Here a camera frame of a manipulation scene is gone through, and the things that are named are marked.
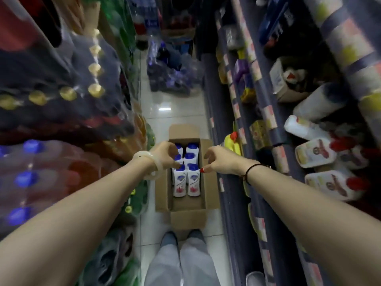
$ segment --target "red cap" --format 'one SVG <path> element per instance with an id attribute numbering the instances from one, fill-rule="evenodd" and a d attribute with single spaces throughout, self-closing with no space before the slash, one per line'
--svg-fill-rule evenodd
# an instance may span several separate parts
<path id="1" fill-rule="evenodd" d="M 336 152 L 339 152 L 351 149 L 356 144 L 356 141 L 351 137 L 340 137 L 330 142 L 330 148 Z"/>
<path id="2" fill-rule="evenodd" d="M 354 191 L 366 191 L 370 187 L 370 183 L 359 177 L 347 178 L 347 186 Z"/>
<path id="3" fill-rule="evenodd" d="M 238 138 L 238 132 L 234 131 L 230 134 L 230 138 L 232 139 L 232 141 L 234 141 L 235 143 L 237 142 L 237 138 Z"/>
<path id="4" fill-rule="evenodd" d="M 381 156 L 381 151 L 377 148 L 363 148 L 361 155 L 367 159 L 378 158 Z"/>

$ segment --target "cardboard box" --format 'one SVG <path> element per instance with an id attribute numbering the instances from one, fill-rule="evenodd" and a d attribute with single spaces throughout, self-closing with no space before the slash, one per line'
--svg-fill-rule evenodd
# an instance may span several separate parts
<path id="1" fill-rule="evenodd" d="M 278 102 L 295 102 L 305 99 L 311 92 L 298 92 L 288 87 L 283 72 L 288 68 L 309 69 L 309 59 L 298 57 L 279 57 L 270 70 L 270 78 L 274 94 Z"/>
<path id="2" fill-rule="evenodd" d="M 184 152 L 188 143 L 199 144 L 198 166 L 208 164 L 203 159 L 207 149 L 212 146 L 209 139 L 200 138 L 200 130 L 195 125 L 172 124 L 169 127 L 169 141 L 179 143 Z M 207 222 L 207 211 L 219 208 L 217 174 L 200 175 L 201 195 L 198 197 L 173 197 L 172 169 L 168 169 L 155 183 L 155 202 L 157 212 L 170 212 L 171 225 L 177 230 L 204 228 Z"/>

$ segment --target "blue bottle cap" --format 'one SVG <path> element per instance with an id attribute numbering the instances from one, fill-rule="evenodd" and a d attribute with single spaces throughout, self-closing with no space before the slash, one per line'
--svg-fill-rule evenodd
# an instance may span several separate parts
<path id="1" fill-rule="evenodd" d="M 0 146 L 0 157 L 5 156 L 10 152 L 9 146 Z"/>
<path id="2" fill-rule="evenodd" d="M 198 148 L 198 146 L 197 146 L 196 143 L 188 143 L 188 148 L 190 148 L 190 149 L 196 149 L 196 148 Z"/>
<path id="3" fill-rule="evenodd" d="M 181 167 L 179 169 L 176 169 L 178 172 L 182 172 L 182 171 L 185 171 L 185 166 L 184 165 L 181 165 Z"/>
<path id="4" fill-rule="evenodd" d="M 20 187 L 29 187 L 34 185 L 38 180 L 38 174 L 36 172 L 25 171 L 19 173 L 14 182 Z"/>
<path id="5" fill-rule="evenodd" d="M 24 152 L 31 154 L 37 154 L 44 150 L 44 144 L 42 141 L 35 139 L 27 140 L 22 147 Z"/>
<path id="6" fill-rule="evenodd" d="M 31 218 L 31 207 L 15 208 L 8 215 L 8 224 L 10 226 L 18 226 Z"/>
<path id="7" fill-rule="evenodd" d="M 189 163 L 188 168 L 189 170 L 199 170 L 198 165 L 195 163 Z"/>
<path id="8" fill-rule="evenodd" d="M 186 153 L 185 154 L 185 158 L 186 159 L 191 159 L 191 158 L 195 158 L 196 156 L 195 156 L 195 154 L 194 153 Z"/>

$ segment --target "white bangle bracelet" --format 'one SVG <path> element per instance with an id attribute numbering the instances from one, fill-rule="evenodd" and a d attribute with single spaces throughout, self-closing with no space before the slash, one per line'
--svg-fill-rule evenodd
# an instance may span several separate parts
<path id="1" fill-rule="evenodd" d="M 146 157 L 149 157 L 150 159 L 152 159 L 154 161 L 155 165 L 156 165 L 156 168 L 157 168 L 156 172 L 149 173 L 148 175 L 146 175 L 144 177 L 144 179 L 145 180 L 155 180 L 159 176 L 161 176 L 161 174 L 163 173 L 163 164 L 158 159 L 158 157 L 155 156 L 154 154 L 150 153 L 149 151 L 138 151 L 137 153 L 134 154 L 132 159 L 138 158 L 138 157 L 141 157 L 141 156 L 146 156 Z"/>

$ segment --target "white tiled floor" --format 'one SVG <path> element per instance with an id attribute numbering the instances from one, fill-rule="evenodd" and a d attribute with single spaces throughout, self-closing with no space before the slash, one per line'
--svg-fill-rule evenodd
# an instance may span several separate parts
<path id="1" fill-rule="evenodd" d="M 187 97 L 173 93 L 151 92 L 146 74 L 145 56 L 144 52 L 141 62 L 141 105 L 143 115 L 155 133 L 156 142 L 168 139 L 168 129 L 171 124 L 183 123 L 198 125 L 200 137 L 210 138 L 203 93 L 198 91 Z M 160 241 L 164 233 L 170 229 L 169 214 L 155 212 L 155 185 L 151 183 L 149 206 L 147 212 L 138 221 L 137 237 L 140 236 L 140 240 L 137 239 L 135 246 L 136 253 L 141 260 L 142 285 L 148 266 L 159 250 Z M 229 254 L 219 209 L 209 211 L 207 225 L 202 231 L 221 286 L 231 286 Z M 179 241 L 183 241 L 186 239 L 188 231 L 177 232 L 177 235 Z"/>

